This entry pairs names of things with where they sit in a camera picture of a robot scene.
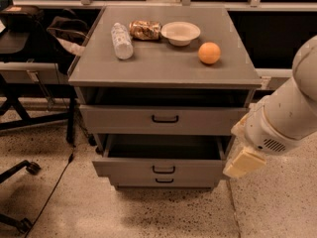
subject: cabinet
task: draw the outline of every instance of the cabinet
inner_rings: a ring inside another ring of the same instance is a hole
[[[201,35],[181,48],[133,40],[134,56],[118,60],[111,27],[134,20],[190,22]],[[198,59],[205,42],[221,48],[213,65]],[[93,161],[99,176],[116,187],[211,188],[260,79],[225,8],[120,5],[105,8],[69,83],[103,153]]]

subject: floor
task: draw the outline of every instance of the floor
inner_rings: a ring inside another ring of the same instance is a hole
[[[32,100],[26,104],[40,113]],[[16,118],[10,111],[1,119]],[[25,159],[42,167],[1,184],[0,212],[35,224],[20,234],[0,223],[0,237],[316,237],[317,135],[212,191],[116,190],[93,169],[97,154],[78,113],[75,122],[74,145],[65,141],[64,121],[0,132],[0,173]]]

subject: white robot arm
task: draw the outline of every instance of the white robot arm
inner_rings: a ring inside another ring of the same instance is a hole
[[[240,178],[265,165],[264,153],[284,154],[317,131],[317,36],[299,49],[292,72],[232,129],[242,146],[228,158],[225,175]]]

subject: bottle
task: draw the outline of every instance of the bottle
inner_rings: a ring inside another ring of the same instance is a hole
[[[120,60],[127,60],[133,54],[133,46],[127,28],[116,23],[111,29],[112,43],[115,54]]]

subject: white bowl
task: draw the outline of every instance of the white bowl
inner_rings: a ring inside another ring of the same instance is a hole
[[[186,46],[200,35],[200,29],[188,22],[172,22],[161,28],[161,34],[175,46]]]

